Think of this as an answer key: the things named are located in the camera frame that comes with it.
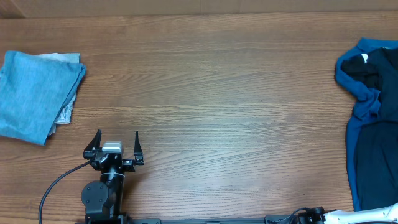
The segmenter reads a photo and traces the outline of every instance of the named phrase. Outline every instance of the clothing pile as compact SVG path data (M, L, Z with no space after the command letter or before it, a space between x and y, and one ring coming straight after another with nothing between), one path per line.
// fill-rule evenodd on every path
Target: clothing pile
M86 73L80 54L8 51L0 70L0 135L44 145L56 124L69 124Z
M361 39L336 64L336 81L357 98L347 124L354 209L398 202L398 41Z

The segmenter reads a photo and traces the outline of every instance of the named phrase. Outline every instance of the folded cloth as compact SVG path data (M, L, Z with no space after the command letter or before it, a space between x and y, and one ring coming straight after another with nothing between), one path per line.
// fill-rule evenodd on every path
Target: folded cloth
M35 55L36 57L50 59L50 60L58 60L60 62L69 62L69 63L79 63L80 62L80 54L79 53L65 53L65 54L58 54L58 53L51 53L51 54L41 54ZM74 94L73 98L70 102L62 108L58 118L55 120L54 124L51 127L49 135L55 133L56 124L70 124L70 118L72 117L72 110L73 110L73 103L76 100L76 93Z
M85 66L46 57L6 53L0 71L0 135L44 145L74 98Z

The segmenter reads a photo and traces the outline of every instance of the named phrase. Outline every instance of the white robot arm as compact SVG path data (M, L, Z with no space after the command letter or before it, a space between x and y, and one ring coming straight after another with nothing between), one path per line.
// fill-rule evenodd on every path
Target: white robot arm
M363 222L397 222L398 203L386 208L377 208L360 212L341 210L325 214L325 224L355 224Z

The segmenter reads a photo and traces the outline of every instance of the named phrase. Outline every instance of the table surface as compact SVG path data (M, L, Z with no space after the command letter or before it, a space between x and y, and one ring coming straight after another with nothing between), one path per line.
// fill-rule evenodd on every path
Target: table surface
M361 37L396 39L396 12L0 20L0 53L79 52L72 123L46 146L0 138L0 223L37 223L46 188L85 162L97 129L146 164L126 176L135 218L235 218L299 207L352 210L345 127L354 98L334 80ZM82 221L91 167L56 185L46 223Z

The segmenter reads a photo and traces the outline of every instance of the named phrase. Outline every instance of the black cable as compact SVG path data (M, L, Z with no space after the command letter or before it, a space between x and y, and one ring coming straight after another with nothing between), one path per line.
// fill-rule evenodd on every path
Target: black cable
M76 170L78 170L78 169L80 169L80 168L82 168L84 166L87 166L91 162L92 162L92 160L89 160L89 161L83 163L82 165L71 169L70 171L68 171L68 172L62 174L60 177L58 177L54 182L52 182L52 184L45 191L45 193L43 195L43 198L42 198L42 201L40 202L40 206L39 206L39 224L43 224L43 221L42 221L42 210L43 210L44 200L47 197L47 195L50 193L51 189L55 186L55 184L57 184L62 178L66 177L68 174L70 174L72 172L75 172Z
M310 210L310 209L309 209L309 208L305 208L305 207L299 208L299 209L294 210L294 212L292 212L292 213L291 213L288 217L286 217L286 218L283 218L283 219L277 220L277 221L268 220L268 223L278 224L278 223L280 223L280 222L282 222L282 221L285 221L285 220L288 220L288 219L292 218L292 216L294 216L294 214L296 214L298 211L301 211L301 210L308 211L308 210Z

